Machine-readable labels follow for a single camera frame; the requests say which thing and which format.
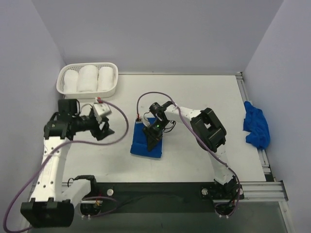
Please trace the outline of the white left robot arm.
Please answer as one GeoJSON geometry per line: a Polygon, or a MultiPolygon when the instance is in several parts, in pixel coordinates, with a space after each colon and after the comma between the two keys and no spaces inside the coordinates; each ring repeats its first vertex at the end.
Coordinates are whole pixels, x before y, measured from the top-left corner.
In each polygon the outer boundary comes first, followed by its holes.
{"type": "Polygon", "coordinates": [[[92,200],[99,194],[93,175],[77,176],[65,192],[62,192],[62,179],[76,133],[89,131],[98,141],[112,135],[109,114],[109,106],[100,98],[96,98],[87,116],[81,115],[77,99],[58,101],[58,111],[44,126],[43,168],[35,175],[38,180],[30,200],[23,202],[20,208],[34,228],[69,227],[77,204],[83,198],[92,200]]]}

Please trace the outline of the blue towel pile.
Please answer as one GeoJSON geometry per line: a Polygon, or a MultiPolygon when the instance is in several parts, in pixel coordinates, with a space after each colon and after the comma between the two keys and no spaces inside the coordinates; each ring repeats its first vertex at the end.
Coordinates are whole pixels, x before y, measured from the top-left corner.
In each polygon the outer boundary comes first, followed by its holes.
{"type": "Polygon", "coordinates": [[[254,107],[249,101],[244,102],[244,107],[246,114],[243,121],[243,130],[249,132],[245,138],[246,143],[260,150],[267,149],[271,138],[263,111],[254,107]]]}

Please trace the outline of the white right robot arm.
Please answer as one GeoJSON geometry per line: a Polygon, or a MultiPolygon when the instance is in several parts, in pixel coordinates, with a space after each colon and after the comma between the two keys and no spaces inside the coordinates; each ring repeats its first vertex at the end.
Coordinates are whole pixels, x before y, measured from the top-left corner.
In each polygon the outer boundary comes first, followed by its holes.
{"type": "Polygon", "coordinates": [[[210,156],[216,182],[216,195],[226,199],[232,194],[243,194],[240,180],[228,164],[225,151],[226,130],[212,109],[194,110],[168,101],[163,105],[153,103],[149,111],[155,117],[155,121],[144,122],[143,133],[146,136],[148,151],[153,150],[160,142],[168,123],[171,121],[183,123],[195,137],[198,145],[210,156]]]}

